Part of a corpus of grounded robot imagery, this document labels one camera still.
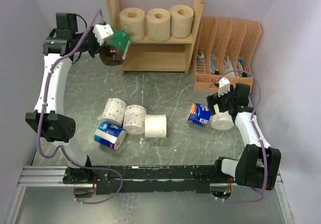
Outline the green brown paper roll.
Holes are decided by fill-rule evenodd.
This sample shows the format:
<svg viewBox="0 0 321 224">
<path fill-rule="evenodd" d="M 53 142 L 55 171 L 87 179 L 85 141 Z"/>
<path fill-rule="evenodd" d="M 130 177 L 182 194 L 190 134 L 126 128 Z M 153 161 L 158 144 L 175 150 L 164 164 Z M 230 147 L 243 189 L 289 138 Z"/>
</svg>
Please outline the green brown paper roll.
<svg viewBox="0 0 321 224">
<path fill-rule="evenodd" d="M 99 57 L 103 64 L 107 66 L 117 66 L 123 64 L 126 59 L 127 52 L 131 41 L 123 30 L 113 29 L 114 36 L 107 40 L 104 44 L 104 49 L 99 53 Z M 119 61 L 110 61 L 109 50 L 117 49 L 119 52 Z"/>
</svg>

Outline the beige paper roll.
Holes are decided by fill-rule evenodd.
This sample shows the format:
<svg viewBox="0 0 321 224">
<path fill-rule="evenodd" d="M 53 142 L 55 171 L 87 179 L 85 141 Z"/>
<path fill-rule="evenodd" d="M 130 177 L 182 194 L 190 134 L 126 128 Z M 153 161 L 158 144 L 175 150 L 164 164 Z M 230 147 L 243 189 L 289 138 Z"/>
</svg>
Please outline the beige paper roll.
<svg viewBox="0 0 321 224">
<path fill-rule="evenodd" d="M 170 9 L 171 35 L 176 38 L 185 38 L 190 35 L 194 11 L 186 5 L 175 5 Z"/>
<path fill-rule="evenodd" d="M 125 8 L 120 14 L 122 29 L 131 41 L 137 42 L 145 37 L 145 12 L 139 8 Z"/>
<path fill-rule="evenodd" d="M 171 35 L 171 14 L 165 9 L 151 9 L 146 15 L 147 34 L 154 41 L 163 42 Z"/>
</svg>

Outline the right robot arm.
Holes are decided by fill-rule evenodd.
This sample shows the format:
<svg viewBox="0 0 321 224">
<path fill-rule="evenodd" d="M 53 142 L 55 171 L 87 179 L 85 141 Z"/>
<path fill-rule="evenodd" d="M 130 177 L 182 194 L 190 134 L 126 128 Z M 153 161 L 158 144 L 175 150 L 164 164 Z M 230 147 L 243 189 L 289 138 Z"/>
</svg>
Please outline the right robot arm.
<svg viewBox="0 0 321 224">
<path fill-rule="evenodd" d="M 243 83 L 232 85 L 227 78 L 222 78 L 215 85 L 218 92 L 207 96 L 211 127 L 224 131 L 236 126 L 245 148 L 238 160 L 218 158 L 213 178 L 222 183 L 232 177 L 241 186 L 272 190 L 281 152 L 271 147 L 259 128 L 255 110 L 249 106 L 250 86 Z"/>
</svg>

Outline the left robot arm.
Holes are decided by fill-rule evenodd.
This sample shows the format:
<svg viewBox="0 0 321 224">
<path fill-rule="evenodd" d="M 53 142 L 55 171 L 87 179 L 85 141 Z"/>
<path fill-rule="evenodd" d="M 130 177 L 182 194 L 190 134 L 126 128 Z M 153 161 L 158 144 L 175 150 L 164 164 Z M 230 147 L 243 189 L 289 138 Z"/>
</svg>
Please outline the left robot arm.
<svg viewBox="0 0 321 224">
<path fill-rule="evenodd" d="M 44 75 L 40 95 L 34 110 L 25 115 L 27 124 L 37 133 L 37 152 L 51 159 L 60 151 L 67 160 L 65 184 L 88 183 L 94 176 L 90 158 L 77 143 L 75 120 L 64 114 L 67 75 L 75 53 L 88 52 L 95 57 L 114 36 L 102 11 L 85 24 L 83 33 L 78 31 L 78 17 L 71 13 L 56 14 L 56 27 L 43 42 Z"/>
</svg>

